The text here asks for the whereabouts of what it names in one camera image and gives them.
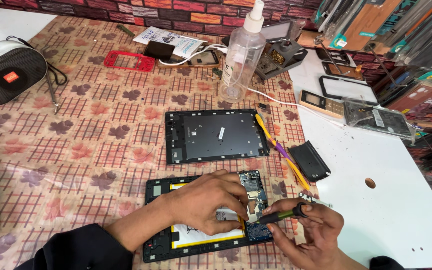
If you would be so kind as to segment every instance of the gold feature phone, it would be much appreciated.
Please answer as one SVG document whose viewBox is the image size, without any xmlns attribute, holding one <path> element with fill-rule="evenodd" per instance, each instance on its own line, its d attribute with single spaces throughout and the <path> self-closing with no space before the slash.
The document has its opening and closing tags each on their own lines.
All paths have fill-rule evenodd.
<svg viewBox="0 0 432 270">
<path fill-rule="evenodd" d="M 310 93 L 306 90 L 299 92 L 299 104 L 335 118 L 343 118 L 344 116 L 343 103 Z"/>
</svg>

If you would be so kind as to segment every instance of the toothbrush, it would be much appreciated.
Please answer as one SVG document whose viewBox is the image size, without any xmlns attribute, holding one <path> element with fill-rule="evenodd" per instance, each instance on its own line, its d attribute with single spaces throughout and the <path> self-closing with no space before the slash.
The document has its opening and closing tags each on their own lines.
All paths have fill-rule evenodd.
<svg viewBox="0 0 432 270">
<path fill-rule="evenodd" d="M 271 137 L 271 134 L 269 134 L 269 132 L 267 131 L 263 119 L 264 119 L 263 115 L 261 115 L 260 113 L 256 114 L 256 121 L 258 121 L 258 124 L 261 126 L 262 130 L 266 134 L 266 137 L 274 145 L 274 148 L 276 148 L 276 150 L 278 150 L 279 153 L 281 153 L 281 155 L 284 156 L 284 158 L 286 159 L 287 163 L 289 164 L 291 170 L 293 171 L 294 175 L 296 176 L 296 179 L 299 181 L 299 183 L 301 184 L 301 186 L 303 186 L 305 189 L 309 190 L 308 183 L 304 180 L 303 175 L 301 174 L 301 172 L 299 171 L 299 169 L 296 167 L 296 165 L 294 165 L 293 161 L 288 156 L 288 154 L 284 150 L 283 146 L 279 142 L 277 142 L 273 137 Z"/>
</svg>

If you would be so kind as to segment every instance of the green screwdriver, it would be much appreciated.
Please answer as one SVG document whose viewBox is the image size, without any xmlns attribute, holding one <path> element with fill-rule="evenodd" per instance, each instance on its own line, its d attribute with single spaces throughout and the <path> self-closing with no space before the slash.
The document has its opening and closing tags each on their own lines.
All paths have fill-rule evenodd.
<svg viewBox="0 0 432 270">
<path fill-rule="evenodd" d="M 283 212 L 274 212 L 269 215 L 262 216 L 259 218 L 259 220 L 251 223 L 251 224 L 268 224 L 268 223 L 276 223 L 278 221 L 281 221 L 285 218 L 290 218 L 293 216 L 296 217 L 302 217 L 307 218 L 308 216 L 303 213 L 301 210 L 301 206 L 305 205 L 304 202 L 299 202 L 295 207 L 293 207 L 291 210 L 283 211 Z"/>
</svg>

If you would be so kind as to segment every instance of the white table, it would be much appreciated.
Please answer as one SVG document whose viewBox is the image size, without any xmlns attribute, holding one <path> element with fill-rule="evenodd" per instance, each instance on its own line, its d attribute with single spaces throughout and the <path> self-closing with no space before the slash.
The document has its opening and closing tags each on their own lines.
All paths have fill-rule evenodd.
<svg viewBox="0 0 432 270">
<path fill-rule="evenodd" d="M 0 40 L 9 35 L 28 40 L 54 17 L 0 9 Z M 324 71 L 314 51 L 289 73 L 295 95 L 300 89 L 322 95 L 318 78 Z M 306 140 L 332 172 L 318 189 L 345 218 L 339 247 L 365 266 L 370 258 L 387 255 L 405 268 L 432 267 L 432 191 L 402 142 L 340 127 L 303 109 L 299 114 Z M 376 188 L 366 186 L 367 177 Z"/>
</svg>

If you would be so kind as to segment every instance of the clear plastic bottle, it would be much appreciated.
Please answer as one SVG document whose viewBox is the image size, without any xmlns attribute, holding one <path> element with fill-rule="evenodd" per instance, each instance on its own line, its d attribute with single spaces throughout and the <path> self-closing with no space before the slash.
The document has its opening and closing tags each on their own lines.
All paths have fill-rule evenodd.
<svg viewBox="0 0 432 270">
<path fill-rule="evenodd" d="M 263 1 L 256 0 L 252 11 L 246 15 L 243 27 L 231 33 L 219 87 L 219 93 L 226 102 L 237 103 L 244 99 L 265 48 L 266 39 L 260 33 L 264 5 Z"/>
</svg>

